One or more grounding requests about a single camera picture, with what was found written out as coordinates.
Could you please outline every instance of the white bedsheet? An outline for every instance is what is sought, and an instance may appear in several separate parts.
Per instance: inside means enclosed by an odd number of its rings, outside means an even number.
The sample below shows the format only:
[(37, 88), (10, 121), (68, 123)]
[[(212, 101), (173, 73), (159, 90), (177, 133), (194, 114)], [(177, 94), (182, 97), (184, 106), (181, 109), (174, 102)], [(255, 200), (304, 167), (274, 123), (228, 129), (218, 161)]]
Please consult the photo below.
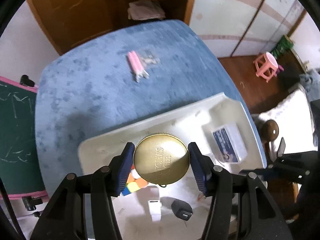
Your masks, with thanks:
[(307, 97), (301, 87), (292, 92), (275, 108), (252, 117), (255, 122), (269, 119), (277, 122), (279, 136), (274, 142), (269, 143), (273, 153), (277, 152), (282, 137), (284, 137), (286, 144), (285, 154), (318, 149), (313, 145), (313, 121)]

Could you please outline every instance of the gold tin can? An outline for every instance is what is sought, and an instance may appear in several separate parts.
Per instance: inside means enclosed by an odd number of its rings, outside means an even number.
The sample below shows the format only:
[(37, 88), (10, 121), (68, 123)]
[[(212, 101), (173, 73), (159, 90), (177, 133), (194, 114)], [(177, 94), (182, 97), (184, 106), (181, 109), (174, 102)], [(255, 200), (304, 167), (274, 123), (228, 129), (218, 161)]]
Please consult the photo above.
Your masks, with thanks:
[(133, 164), (146, 181), (165, 187), (181, 179), (190, 165), (187, 147), (168, 133), (150, 134), (137, 145)]

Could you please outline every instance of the rubik's cube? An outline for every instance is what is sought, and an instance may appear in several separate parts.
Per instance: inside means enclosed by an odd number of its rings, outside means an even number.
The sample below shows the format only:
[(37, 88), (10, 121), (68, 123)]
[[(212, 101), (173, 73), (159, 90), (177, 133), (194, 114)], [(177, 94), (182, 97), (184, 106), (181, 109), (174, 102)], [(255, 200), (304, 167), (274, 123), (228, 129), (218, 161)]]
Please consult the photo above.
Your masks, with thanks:
[(125, 185), (124, 190), (121, 192), (121, 194), (123, 196), (129, 195), (130, 193), (135, 192), (145, 187), (146, 185), (148, 185), (148, 182), (140, 177), (140, 175), (132, 165), (127, 184)]

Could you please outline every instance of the white wall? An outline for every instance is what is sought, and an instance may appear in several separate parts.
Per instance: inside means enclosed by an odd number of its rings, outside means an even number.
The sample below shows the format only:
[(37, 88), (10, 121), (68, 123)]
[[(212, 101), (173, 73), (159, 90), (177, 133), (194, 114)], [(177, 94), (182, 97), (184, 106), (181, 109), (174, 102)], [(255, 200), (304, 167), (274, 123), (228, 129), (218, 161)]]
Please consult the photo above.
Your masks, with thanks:
[[(195, 0), (190, 28), (217, 57), (229, 57), (261, 0)], [(265, 0), (234, 56), (271, 50), (301, 12), (298, 0)]]
[(309, 61), (308, 70), (320, 68), (320, 31), (309, 14), (291, 35), (293, 49), (302, 62)]
[(19, 82), (26, 74), (38, 83), (42, 70), (58, 57), (24, 2), (0, 38), (0, 76)]

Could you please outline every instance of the chalkboard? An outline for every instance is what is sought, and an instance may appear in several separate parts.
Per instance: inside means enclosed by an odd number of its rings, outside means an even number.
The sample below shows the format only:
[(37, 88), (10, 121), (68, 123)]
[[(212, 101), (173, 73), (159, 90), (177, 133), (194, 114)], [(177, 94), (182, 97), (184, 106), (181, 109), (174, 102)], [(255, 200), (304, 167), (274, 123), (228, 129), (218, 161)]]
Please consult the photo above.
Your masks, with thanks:
[(0, 176), (8, 194), (43, 191), (35, 139), (36, 93), (0, 80)]

